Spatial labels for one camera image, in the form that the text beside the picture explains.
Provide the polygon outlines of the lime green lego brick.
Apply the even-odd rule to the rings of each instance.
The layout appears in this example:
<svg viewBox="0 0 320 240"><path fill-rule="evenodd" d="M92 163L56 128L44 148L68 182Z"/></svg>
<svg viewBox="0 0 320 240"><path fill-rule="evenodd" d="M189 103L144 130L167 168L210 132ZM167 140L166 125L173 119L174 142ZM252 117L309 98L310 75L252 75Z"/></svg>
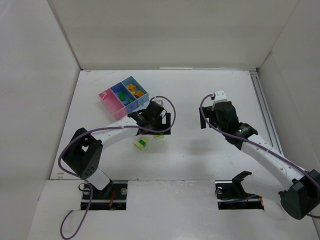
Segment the lime green lego brick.
<svg viewBox="0 0 320 240"><path fill-rule="evenodd" d="M156 139L163 139L165 136L163 134L158 134L154 136Z"/></svg>

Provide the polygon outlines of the large yellow lego brick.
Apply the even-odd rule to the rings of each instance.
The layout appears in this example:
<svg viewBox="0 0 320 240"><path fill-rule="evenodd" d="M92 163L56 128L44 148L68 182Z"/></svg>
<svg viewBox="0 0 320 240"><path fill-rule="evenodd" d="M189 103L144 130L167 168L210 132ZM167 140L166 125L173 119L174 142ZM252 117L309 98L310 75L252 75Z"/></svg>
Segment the large yellow lego brick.
<svg viewBox="0 0 320 240"><path fill-rule="evenodd" d="M136 91L136 86L133 85L133 84L128 84L126 87L127 87L127 89L128 89L129 91L131 91L131 90Z"/></svg>

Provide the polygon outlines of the green lego plate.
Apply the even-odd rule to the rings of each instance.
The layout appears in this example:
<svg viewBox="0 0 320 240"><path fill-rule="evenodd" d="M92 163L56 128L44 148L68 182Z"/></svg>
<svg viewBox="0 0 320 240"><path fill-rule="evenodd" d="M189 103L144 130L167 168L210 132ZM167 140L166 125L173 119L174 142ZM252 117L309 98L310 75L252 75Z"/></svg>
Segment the green lego plate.
<svg viewBox="0 0 320 240"><path fill-rule="evenodd" d="M125 101L126 100L126 94L124 91L119 91L118 92L118 97L121 101Z"/></svg>

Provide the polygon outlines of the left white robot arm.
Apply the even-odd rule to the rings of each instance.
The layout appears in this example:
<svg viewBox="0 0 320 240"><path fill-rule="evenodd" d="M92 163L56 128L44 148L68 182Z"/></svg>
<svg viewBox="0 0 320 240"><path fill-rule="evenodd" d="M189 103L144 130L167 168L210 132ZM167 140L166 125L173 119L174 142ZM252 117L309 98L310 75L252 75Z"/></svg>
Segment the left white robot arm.
<svg viewBox="0 0 320 240"><path fill-rule="evenodd" d="M171 127L171 113L152 100L145 108L133 111L107 127L79 128L62 151L60 160L76 177L106 194L111 190L113 181L99 168L103 150L130 137L169 135Z"/></svg>

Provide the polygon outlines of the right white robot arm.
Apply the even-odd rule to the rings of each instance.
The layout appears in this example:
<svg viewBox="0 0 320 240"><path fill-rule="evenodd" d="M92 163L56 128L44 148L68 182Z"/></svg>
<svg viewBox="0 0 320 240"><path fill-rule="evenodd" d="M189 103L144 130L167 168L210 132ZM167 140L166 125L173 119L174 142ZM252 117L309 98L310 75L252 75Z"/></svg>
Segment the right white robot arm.
<svg viewBox="0 0 320 240"><path fill-rule="evenodd" d="M281 205L296 220L309 216L320 204L320 173L307 171L282 156L259 135L251 125L240 122L231 101L220 101L213 106L200 106L201 129L210 126L225 140L253 158L276 180L270 184L256 173L243 170L230 180L220 180L216 196L225 205L239 205L251 198L267 198Z"/></svg>

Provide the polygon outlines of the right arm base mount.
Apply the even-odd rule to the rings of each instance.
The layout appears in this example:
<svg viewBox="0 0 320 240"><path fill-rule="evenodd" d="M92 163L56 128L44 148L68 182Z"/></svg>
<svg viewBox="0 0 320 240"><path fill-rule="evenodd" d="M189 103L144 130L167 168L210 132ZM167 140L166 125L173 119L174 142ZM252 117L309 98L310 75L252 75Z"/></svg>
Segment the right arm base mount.
<svg viewBox="0 0 320 240"><path fill-rule="evenodd" d="M231 180L216 180L214 195L219 210L264 210L260 196L246 193L242 181L250 176L249 171L242 171Z"/></svg>

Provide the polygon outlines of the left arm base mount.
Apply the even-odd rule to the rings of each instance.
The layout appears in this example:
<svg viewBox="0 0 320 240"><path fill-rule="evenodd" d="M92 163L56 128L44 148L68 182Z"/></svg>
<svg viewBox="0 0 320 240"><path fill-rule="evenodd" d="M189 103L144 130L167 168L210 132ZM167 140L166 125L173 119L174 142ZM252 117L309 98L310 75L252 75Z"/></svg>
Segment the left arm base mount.
<svg viewBox="0 0 320 240"><path fill-rule="evenodd" d="M93 211L125 211L127 208L128 181L114 181L107 191L100 191L94 186L89 210ZM86 210L90 200L90 188L87 183L78 185L81 191L80 209Z"/></svg>

